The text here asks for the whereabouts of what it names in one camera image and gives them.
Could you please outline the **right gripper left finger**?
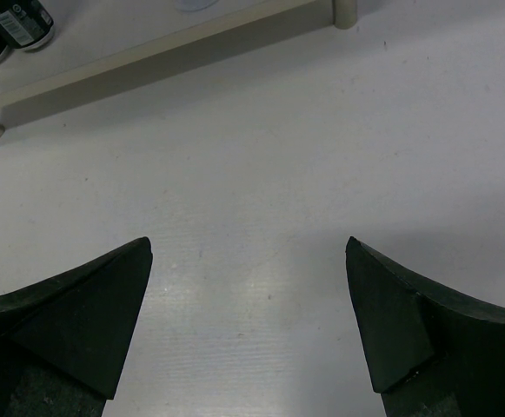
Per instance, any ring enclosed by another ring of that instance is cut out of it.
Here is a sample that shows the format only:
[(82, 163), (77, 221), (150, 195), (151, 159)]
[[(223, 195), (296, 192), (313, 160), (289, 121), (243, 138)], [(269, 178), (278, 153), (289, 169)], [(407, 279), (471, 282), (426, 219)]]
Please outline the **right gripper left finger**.
[(141, 237), (0, 295), (0, 416), (100, 416), (112, 400), (150, 278)]

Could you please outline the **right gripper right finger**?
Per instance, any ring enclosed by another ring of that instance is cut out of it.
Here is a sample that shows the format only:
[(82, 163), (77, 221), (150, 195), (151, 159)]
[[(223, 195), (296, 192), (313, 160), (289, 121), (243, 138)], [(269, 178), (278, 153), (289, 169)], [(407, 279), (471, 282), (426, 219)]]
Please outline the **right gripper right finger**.
[(505, 416), (505, 308), (411, 271), (354, 237), (349, 294), (387, 416)]

